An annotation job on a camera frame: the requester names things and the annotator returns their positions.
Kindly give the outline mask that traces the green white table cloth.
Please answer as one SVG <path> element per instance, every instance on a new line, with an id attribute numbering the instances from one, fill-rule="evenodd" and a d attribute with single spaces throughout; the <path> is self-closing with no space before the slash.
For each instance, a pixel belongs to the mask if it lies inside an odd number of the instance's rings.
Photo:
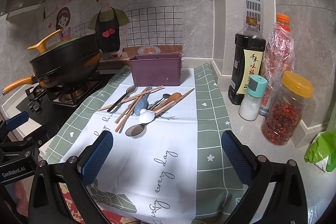
<path id="1" fill-rule="evenodd" d="M 130 67 L 123 67 L 70 116 L 43 159 L 64 162 L 108 130 L 113 148 L 88 186 L 104 210 L 148 223 L 223 223 L 244 190 L 221 147 L 231 123 L 211 67 L 183 69 L 180 86 L 151 93 L 150 103 L 163 94 L 184 98 L 137 136 L 116 131 L 126 105 L 113 114 L 103 110 L 132 84 Z"/>

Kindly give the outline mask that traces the white ceramic spoon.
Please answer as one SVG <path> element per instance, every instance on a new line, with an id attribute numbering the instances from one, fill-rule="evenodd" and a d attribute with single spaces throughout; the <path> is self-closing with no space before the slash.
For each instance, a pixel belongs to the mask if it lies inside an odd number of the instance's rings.
<path id="1" fill-rule="evenodd" d="M 155 120 L 155 118 L 159 117 L 164 112 L 154 112 L 151 110 L 141 109 L 140 115 L 138 116 L 138 121 L 140 124 L 147 124 Z"/>

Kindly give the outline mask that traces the range hood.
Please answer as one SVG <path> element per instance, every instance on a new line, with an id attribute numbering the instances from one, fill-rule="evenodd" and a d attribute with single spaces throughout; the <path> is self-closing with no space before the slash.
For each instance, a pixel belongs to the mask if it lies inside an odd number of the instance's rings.
<path id="1" fill-rule="evenodd" d="M 45 0 L 1 0 L 1 16 L 15 16 L 36 10 Z"/>

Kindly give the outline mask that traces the teal cap salt shaker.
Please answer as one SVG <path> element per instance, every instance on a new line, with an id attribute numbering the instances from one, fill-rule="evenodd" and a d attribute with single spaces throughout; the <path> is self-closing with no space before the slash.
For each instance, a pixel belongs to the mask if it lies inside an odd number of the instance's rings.
<path id="1" fill-rule="evenodd" d="M 252 75 L 249 78 L 246 93 L 239 107 L 239 115 L 244 120 L 254 121 L 259 115 L 266 86 L 267 80 L 260 75 Z"/>

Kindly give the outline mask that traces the purple utensil holder box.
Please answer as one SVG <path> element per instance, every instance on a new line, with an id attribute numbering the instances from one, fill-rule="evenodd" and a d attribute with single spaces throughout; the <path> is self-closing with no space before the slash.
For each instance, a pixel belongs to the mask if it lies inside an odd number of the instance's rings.
<path id="1" fill-rule="evenodd" d="M 130 59 L 133 83 L 135 86 L 179 86 L 181 61 L 180 53 L 135 55 Z"/>

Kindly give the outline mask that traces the brown wooden spoon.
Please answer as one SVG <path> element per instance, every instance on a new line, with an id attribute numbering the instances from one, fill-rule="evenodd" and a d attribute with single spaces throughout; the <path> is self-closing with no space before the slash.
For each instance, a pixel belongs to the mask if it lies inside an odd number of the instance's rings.
<path id="1" fill-rule="evenodd" d="M 163 108 L 164 106 L 168 105 L 171 102 L 174 102 L 175 100 L 177 100 L 181 96 L 182 96 L 181 93 L 174 93 L 174 94 L 172 94 L 165 102 L 163 102 L 160 105 L 158 105 L 157 107 L 155 107 L 153 109 L 153 111 L 157 111 L 157 110 Z"/>

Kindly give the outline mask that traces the green plastic bag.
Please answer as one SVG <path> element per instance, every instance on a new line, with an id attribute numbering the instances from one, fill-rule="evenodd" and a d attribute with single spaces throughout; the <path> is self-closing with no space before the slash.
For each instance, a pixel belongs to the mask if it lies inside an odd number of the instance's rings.
<path id="1" fill-rule="evenodd" d="M 318 134 L 306 151 L 304 161 L 324 172 L 335 170 L 335 130 Z"/>

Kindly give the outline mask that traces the black gas stove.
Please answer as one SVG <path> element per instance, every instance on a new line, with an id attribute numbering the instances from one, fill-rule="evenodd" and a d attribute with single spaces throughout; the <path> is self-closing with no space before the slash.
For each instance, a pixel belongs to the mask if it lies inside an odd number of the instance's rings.
<path id="1" fill-rule="evenodd" d="M 31 120 L 39 125 L 56 122 L 62 127 L 86 98 L 93 95 L 112 78 L 112 74 L 96 72 L 84 84 L 60 92 L 48 92 L 40 85 L 24 90 L 24 98 L 16 105 L 27 112 Z"/>

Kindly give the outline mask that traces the yellow lid chili jar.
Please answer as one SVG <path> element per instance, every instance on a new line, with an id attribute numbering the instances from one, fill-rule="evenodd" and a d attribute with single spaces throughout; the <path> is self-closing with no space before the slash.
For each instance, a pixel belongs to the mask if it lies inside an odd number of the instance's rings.
<path id="1" fill-rule="evenodd" d="M 285 71 L 261 132 L 273 145 L 285 145 L 299 125 L 307 100 L 313 96 L 309 80 L 297 73 Z"/>

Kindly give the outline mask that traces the dark soy sauce bottle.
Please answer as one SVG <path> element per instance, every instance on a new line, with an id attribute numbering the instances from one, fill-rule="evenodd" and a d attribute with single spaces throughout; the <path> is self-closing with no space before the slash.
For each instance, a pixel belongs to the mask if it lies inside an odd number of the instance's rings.
<path id="1" fill-rule="evenodd" d="M 258 29 L 256 18 L 247 16 L 245 27 L 235 34 L 235 54 L 228 98 L 240 105 L 248 87 L 251 75 L 260 72 L 266 40 Z"/>

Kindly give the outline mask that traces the black wok pan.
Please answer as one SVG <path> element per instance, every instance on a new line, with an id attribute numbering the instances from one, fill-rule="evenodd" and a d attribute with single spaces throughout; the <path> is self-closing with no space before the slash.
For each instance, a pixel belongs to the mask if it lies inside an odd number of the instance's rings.
<path id="1" fill-rule="evenodd" d="M 85 82 L 96 72 L 100 62 L 97 35 L 76 36 L 47 48 L 47 40 L 60 32 L 56 30 L 27 48 L 39 52 L 30 61 L 34 74 L 8 84 L 2 89 L 3 95 L 22 85 L 36 83 L 47 90 L 56 86 L 73 87 Z"/>

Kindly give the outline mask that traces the blue grey ceramic spoon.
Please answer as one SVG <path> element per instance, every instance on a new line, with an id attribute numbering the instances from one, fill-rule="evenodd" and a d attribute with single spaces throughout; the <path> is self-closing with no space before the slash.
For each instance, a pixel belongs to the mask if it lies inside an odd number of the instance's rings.
<path id="1" fill-rule="evenodd" d="M 147 109 L 149 102 L 147 100 L 149 96 L 149 93 L 145 94 L 141 99 L 139 99 L 139 101 L 136 103 L 135 108 L 134 108 L 134 114 L 136 116 L 140 115 L 140 111 L 142 109 Z"/>

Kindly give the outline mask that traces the steel spoon black handle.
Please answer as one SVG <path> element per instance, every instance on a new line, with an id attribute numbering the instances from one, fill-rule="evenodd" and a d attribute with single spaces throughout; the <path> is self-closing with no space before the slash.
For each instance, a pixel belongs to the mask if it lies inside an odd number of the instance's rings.
<path id="1" fill-rule="evenodd" d="M 137 136 L 145 131 L 147 125 L 148 123 L 133 125 L 126 130 L 125 135 L 129 137 Z"/>
<path id="2" fill-rule="evenodd" d="M 126 98 L 127 96 L 129 96 L 130 94 L 132 94 L 133 92 L 135 92 L 137 90 L 137 87 L 136 86 L 130 86 L 129 88 L 127 88 L 125 94 L 123 96 L 121 96 L 114 104 L 112 104 L 107 112 L 110 113 L 118 104 L 121 103 L 121 101 Z"/>

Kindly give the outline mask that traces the orange cap chili bottle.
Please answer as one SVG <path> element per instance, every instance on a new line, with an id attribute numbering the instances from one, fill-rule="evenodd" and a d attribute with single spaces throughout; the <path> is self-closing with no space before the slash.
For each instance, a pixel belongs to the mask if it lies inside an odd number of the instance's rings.
<path id="1" fill-rule="evenodd" d="M 290 30 L 290 17 L 276 15 L 276 23 L 269 34 L 263 55 L 260 75 L 267 80 L 259 114 L 266 116 L 285 71 L 294 69 L 294 39 Z"/>

